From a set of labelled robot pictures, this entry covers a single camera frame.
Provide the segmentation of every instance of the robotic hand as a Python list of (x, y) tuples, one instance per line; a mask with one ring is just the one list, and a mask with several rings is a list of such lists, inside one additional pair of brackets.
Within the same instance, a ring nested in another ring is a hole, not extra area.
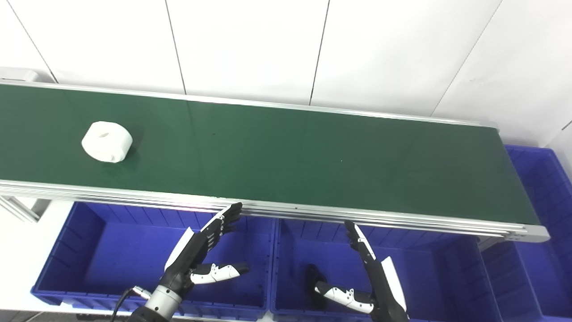
[[(377, 261), (370, 243), (359, 227), (351, 221), (345, 221), (344, 224), (348, 230), (350, 247), (362, 258), (363, 266), (370, 278), (372, 294), (327, 284), (325, 277), (314, 265), (307, 267), (307, 285), (313, 288), (312, 291), (327, 299), (371, 315), (374, 322), (409, 321), (403, 290), (391, 257), (382, 262)], [(325, 308), (326, 303), (323, 299), (312, 296), (312, 300), (319, 308)]]
[(217, 213), (198, 233), (191, 229), (183, 234), (165, 265), (165, 273), (153, 294), (136, 286), (128, 289), (122, 298), (134, 291), (147, 299), (137, 308), (128, 322), (167, 322), (177, 310), (185, 295), (196, 284), (214, 283), (237, 277), (250, 270), (248, 263), (202, 264), (206, 253), (217, 245), (220, 237), (233, 231), (231, 224), (240, 219), (242, 203), (232, 204)]

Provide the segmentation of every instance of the roll of tape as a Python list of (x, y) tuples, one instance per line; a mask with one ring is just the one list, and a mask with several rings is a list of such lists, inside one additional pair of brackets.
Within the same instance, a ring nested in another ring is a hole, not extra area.
[(93, 123), (81, 140), (81, 146), (89, 156), (111, 163), (123, 161), (132, 143), (133, 138), (124, 127), (105, 121)]

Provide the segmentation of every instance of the cable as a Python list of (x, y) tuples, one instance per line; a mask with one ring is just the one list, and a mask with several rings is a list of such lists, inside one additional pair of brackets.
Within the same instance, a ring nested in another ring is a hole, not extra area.
[(25, 320), (24, 322), (30, 322), (32, 320), (34, 320), (36, 317), (38, 317), (40, 314), (42, 314), (44, 312), (38, 312), (36, 314), (34, 314), (34, 316), (30, 317), (29, 319)]
[(121, 307), (121, 304), (123, 304), (123, 302), (125, 301), (125, 299), (127, 299), (127, 297), (129, 296), (129, 294), (133, 291), (133, 289), (136, 286), (132, 287), (132, 288), (128, 288), (125, 291), (123, 291), (123, 293), (121, 294), (121, 296), (119, 297), (119, 300), (117, 300), (117, 304), (115, 305), (115, 309), (113, 309), (113, 314), (111, 315), (111, 319), (109, 320), (109, 322), (113, 322), (115, 320), (115, 316), (117, 315), (117, 311), (119, 311), (119, 307)]

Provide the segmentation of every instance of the blue plastic bin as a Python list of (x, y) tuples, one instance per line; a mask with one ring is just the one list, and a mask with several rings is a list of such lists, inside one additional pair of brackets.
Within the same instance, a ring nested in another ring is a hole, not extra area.
[(504, 321), (572, 321), (572, 186), (550, 149), (506, 146), (551, 239), (483, 252)]
[[(186, 227), (200, 230), (211, 218), (209, 213), (76, 203), (31, 292), (49, 304), (113, 309), (128, 287), (154, 290)], [(236, 225), (205, 263), (247, 261), (251, 271), (195, 286), (179, 315), (255, 321), (268, 310), (276, 220), (243, 217)], [(132, 296), (122, 309), (134, 311), (144, 303)]]
[[(377, 257), (391, 256), (412, 321), (496, 322), (501, 318), (476, 238), (429, 231), (362, 226)], [(337, 303), (313, 308), (304, 293), (304, 272), (316, 264), (330, 284), (371, 291), (344, 225), (281, 220), (273, 264), (271, 312), (276, 321), (371, 320)]]

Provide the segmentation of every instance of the white wall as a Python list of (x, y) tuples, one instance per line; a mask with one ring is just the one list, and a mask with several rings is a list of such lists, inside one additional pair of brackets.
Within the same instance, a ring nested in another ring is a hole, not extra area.
[(0, 0), (0, 66), (36, 71), (44, 81), (53, 81), (50, 72), (12, 8)]
[(184, 92), (164, 1), (9, 1), (59, 83)]
[(312, 105), (431, 115), (500, 0), (331, 0)]
[(571, 37), (572, 2), (504, 0), (433, 115), (544, 146), (572, 120)]
[(168, 0), (194, 95), (308, 104), (327, 0)]

